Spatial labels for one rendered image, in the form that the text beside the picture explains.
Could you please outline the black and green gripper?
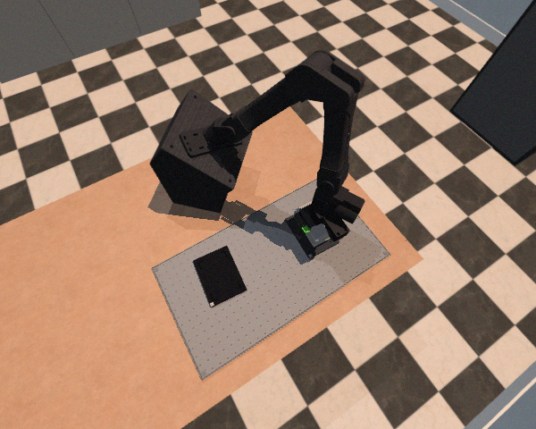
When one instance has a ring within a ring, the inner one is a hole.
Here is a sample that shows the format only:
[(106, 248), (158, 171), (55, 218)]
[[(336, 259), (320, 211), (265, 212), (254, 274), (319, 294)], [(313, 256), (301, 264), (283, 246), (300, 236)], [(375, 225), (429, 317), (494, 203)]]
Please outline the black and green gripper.
[(319, 210), (317, 210), (313, 205), (313, 201), (312, 201), (312, 204), (301, 208), (299, 210), (299, 212), (294, 215), (294, 217), (297, 220), (298, 224), (300, 225), (301, 230), (304, 233), (310, 232), (311, 231), (310, 229), (315, 226), (313, 220), (310, 217), (312, 209), (314, 209), (314, 210), (316, 210), (317, 212), (320, 212), (320, 213), (326, 213), (326, 212), (330, 211), (330, 210), (328, 210), (328, 211), (319, 211)]

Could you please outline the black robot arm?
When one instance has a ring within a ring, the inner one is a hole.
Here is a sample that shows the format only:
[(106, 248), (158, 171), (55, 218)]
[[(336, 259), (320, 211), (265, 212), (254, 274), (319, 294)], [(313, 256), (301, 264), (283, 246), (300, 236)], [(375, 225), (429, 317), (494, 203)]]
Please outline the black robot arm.
[(249, 105), (217, 118), (205, 128), (181, 132), (180, 141), (190, 157), (236, 146), (256, 127), (291, 105), (306, 100), (323, 102), (322, 159), (313, 205), (319, 211), (330, 211), (312, 209), (310, 217), (315, 225), (325, 222), (330, 239), (338, 241), (350, 231), (343, 220), (353, 224), (365, 202), (342, 187), (348, 176), (354, 111), (363, 87), (361, 72), (329, 51), (317, 50)]

